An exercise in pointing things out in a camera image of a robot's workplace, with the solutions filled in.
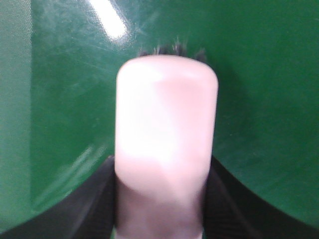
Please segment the pink cylindrical object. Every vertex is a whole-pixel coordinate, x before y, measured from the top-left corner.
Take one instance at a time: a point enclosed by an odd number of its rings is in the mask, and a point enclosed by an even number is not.
[[[217,78],[206,64],[152,55],[117,76],[116,239],[201,239]]]

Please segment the green surface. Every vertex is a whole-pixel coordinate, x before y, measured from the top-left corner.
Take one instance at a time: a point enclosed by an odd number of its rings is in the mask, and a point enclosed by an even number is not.
[[[214,155],[319,228],[318,1],[19,2],[0,1],[0,231],[114,152],[119,67],[177,39],[204,47],[219,78]]]

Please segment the dark bristles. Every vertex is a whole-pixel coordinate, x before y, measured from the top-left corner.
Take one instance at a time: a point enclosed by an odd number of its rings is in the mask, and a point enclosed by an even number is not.
[[[138,56],[148,56],[149,53],[147,51],[141,50],[138,54]]]
[[[173,46],[173,53],[176,56],[186,56],[186,47],[184,47],[182,44],[180,43],[176,43]]]
[[[155,55],[167,55],[168,53],[167,46],[158,46],[155,50]]]
[[[138,56],[148,56],[148,55],[176,55],[176,56],[187,57],[187,50],[184,44],[177,42],[175,45],[173,45],[171,49],[167,47],[166,45],[166,46],[158,46],[157,48],[154,49],[153,53],[151,54],[143,49],[140,50],[138,53]],[[201,49],[199,52],[195,54],[195,57],[193,59],[206,63],[207,58],[206,58],[205,50]]]
[[[207,62],[207,57],[206,57],[205,50],[204,49],[200,49],[200,51],[195,54],[194,59],[197,60],[197,61],[206,63]]]

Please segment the brush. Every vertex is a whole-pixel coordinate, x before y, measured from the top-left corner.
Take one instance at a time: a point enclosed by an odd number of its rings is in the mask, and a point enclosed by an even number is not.
[[[204,51],[157,47],[117,75],[116,239],[200,239],[217,78]]]

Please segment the green plastic panel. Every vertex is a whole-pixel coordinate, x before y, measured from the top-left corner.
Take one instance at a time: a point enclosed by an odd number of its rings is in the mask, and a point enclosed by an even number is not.
[[[114,153],[119,67],[176,41],[219,78],[214,155],[319,228],[318,1],[2,0],[0,232]]]

